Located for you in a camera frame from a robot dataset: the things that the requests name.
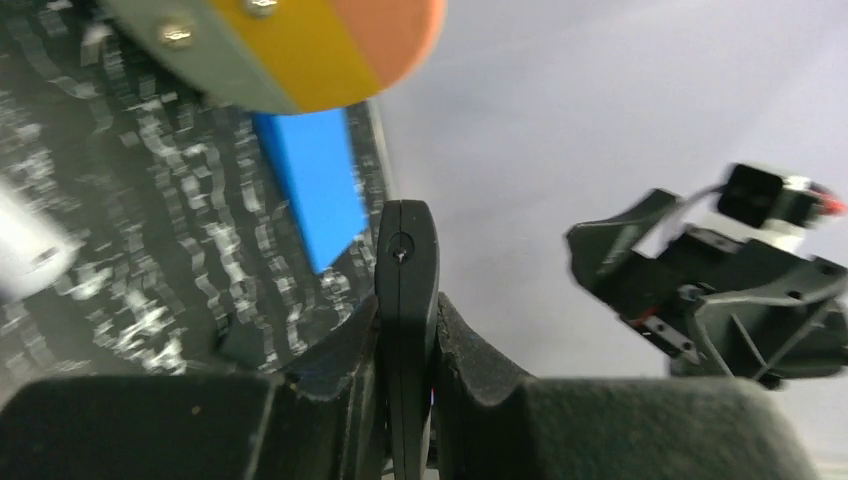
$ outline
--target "gray wall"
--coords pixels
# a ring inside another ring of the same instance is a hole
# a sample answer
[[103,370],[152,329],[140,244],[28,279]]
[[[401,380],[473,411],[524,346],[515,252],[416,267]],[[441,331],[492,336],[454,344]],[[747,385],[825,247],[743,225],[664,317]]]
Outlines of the gray wall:
[[[651,187],[694,191],[744,159],[848,196],[844,0],[453,0],[448,12],[428,63],[378,99],[395,187],[430,202],[443,290],[533,373],[664,371],[570,281],[570,225]],[[805,248],[848,264],[846,240],[848,222]],[[818,457],[848,452],[848,378],[778,397]]]

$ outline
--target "blue block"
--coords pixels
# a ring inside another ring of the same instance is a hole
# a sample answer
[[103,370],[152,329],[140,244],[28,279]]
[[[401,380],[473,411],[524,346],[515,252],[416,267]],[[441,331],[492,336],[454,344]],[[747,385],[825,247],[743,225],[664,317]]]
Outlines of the blue block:
[[256,114],[254,123],[294,213],[312,270],[321,273],[365,230],[344,109]]

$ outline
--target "black foam pad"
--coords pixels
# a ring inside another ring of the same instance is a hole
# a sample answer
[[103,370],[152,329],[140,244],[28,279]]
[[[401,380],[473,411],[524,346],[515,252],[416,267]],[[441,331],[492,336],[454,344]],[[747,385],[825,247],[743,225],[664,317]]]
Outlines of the black foam pad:
[[538,379],[475,334],[444,296],[439,313],[443,478],[818,478],[756,383]]

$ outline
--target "screw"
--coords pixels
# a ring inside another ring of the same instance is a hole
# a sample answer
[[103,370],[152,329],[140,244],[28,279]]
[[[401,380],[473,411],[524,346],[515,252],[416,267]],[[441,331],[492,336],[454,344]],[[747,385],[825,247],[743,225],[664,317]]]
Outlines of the screw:
[[159,28],[159,41],[168,48],[188,48],[194,41],[188,23],[169,21]]
[[244,8],[254,17],[264,18],[274,13],[277,3],[277,0],[244,0]]
[[405,248],[396,248],[392,255],[397,259],[398,263],[403,263],[406,260],[407,251]]

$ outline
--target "black plastic part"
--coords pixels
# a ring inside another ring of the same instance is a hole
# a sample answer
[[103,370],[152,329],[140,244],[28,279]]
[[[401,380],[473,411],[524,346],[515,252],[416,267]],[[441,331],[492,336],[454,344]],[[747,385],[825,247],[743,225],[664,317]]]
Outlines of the black plastic part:
[[[748,244],[768,247],[756,241]],[[815,258],[761,286],[704,296],[688,317],[688,332],[705,373],[755,380],[773,373],[811,330],[824,326],[846,288],[845,268]],[[835,359],[843,350],[844,345],[823,353]],[[841,365],[838,361],[833,366]],[[791,375],[791,364],[782,368]]]
[[751,228],[760,228],[771,218],[784,192],[784,179],[780,175],[736,164],[718,199],[716,210]]
[[575,225],[565,234],[571,274],[579,285],[595,289],[631,255],[631,249],[680,205],[676,195],[652,190],[638,204],[615,217]]
[[265,363],[265,332],[253,323],[240,322],[236,315],[229,315],[227,320],[218,353],[248,370],[261,367]]
[[398,480],[418,480],[429,449],[439,279],[436,227],[427,204],[387,202],[377,249],[375,291],[394,474]]
[[[660,201],[650,210],[648,200],[611,220],[572,228],[567,235],[572,273],[666,355],[688,357],[692,365],[678,361],[674,371],[773,386],[777,379],[843,370],[848,322],[838,299],[848,290],[844,267],[694,226],[657,258],[646,257],[632,250],[635,233],[646,233],[671,211]],[[637,210],[643,213],[634,214]],[[628,228],[634,238],[622,241]],[[682,294],[686,288],[700,295],[689,299]],[[663,322],[663,330],[648,328],[649,319]]]

